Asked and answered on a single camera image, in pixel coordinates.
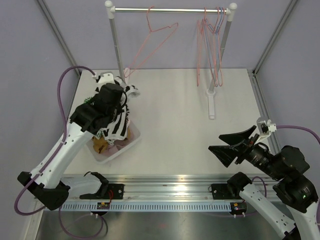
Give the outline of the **pink wire hanger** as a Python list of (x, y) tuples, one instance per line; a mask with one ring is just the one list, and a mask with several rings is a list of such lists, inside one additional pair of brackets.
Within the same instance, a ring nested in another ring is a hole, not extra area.
[(220, 73), (221, 71), (221, 63), (222, 63), (222, 49), (221, 49), (221, 39), (220, 39), (220, 31), (222, 28), (222, 24), (224, 23), (225, 19), (225, 9), (223, 7), (217, 7), (217, 18), (216, 22), (212, 27), (215, 28), (215, 34), (214, 34), (214, 42), (215, 42), (215, 60), (216, 60), (216, 83), (217, 86), (215, 87), (221, 87), (223, 85), (223, 77), (222, 74)]

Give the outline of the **light blue wire hanger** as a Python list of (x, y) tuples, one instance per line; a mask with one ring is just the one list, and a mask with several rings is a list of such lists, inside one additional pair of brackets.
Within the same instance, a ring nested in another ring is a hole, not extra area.
[(217, 7), (216, 10), (217, 18), (214, 25), (207, 17), (204, 18), (203, 33), (213, 87), (221, 87), (223, 85), (223, 77), (220, 73), (220, 65), (222, 62), (222, 50), (220, 49), (220, 30), (225, 20), (225, 9), (223, 7)]

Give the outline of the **black white striped tank top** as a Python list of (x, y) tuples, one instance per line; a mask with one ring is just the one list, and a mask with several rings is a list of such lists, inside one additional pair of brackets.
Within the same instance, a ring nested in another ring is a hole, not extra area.
[(113, 121), (107, 127), (101, 128), (94, 136), (96, 139), (103, 138), (108, 143), (116, 140), (122, 141), (128, 136), (130, 124), (128, 101), (130, 98), (140, 95), (140, 91), (134, 85), (127, 84), (120, 76), (116, 76), (113, 82), (120, 85), (124, 91), (120, 99), (119, 108), (115, 112)]

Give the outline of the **tan brown tank top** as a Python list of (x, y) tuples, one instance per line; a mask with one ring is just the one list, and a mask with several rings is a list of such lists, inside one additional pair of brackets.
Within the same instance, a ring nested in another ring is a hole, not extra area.
[(109, 130), (102, 131), (99, 135), (92, 137), (93, 141), (93, 149), (98, 154), (102, 154), (108, 147), (108, 145), (113, 145), (116, 140), (130, 140), (131, 138), (131, 130), (129, 128), (126, 129), (124, 135), (118, 133), (109, 134)]

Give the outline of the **green white striped tank top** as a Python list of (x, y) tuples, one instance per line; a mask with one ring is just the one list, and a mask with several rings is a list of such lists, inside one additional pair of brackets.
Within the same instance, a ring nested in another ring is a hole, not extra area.
[(83, 101), (84, 104), (88, 104), (88, 105), (93, 105), (94, 102), (95, 102), (95, 97), (94, 96), (88, 97)]

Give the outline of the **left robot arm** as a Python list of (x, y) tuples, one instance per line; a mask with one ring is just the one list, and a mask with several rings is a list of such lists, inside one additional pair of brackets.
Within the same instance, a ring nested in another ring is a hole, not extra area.
[(112, 126), (116, 120), (126, 122), (127, 94), (115, 83), (101, 86), (90, 100), (79, 105), (61, 140), (47, 157), (32, 171), (22, 171), (17, 180), (45, 208), (53, 211), (71, 197), (80, 199), (103, 199), (109, 195), (109, 181), (98, 172), (91, 172), (70, 181), (62, 178), (72, 160), (101, 129)]

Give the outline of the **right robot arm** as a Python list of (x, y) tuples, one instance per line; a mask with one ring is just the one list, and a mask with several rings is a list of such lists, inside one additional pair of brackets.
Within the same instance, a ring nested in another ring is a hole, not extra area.
[(274, 133), (274, 123), (258, 123), (237, 133), (221, 134), (225, 145), (210, 145), (208, 150), (225, 166), (248, 161), (254, 167), (277, 181), (272, 188), (286, 205), (293, 218), (275, 207), (243, 172), (227, 180), (230, 197), (241, 198), (272, 226), (283, 240), (318, 240), (320, 238), (317, 210), (320, 205), (317, 190), (304, 173), (310, 168), (299, 148), (284, 146), (273, 155), (262, 141)]

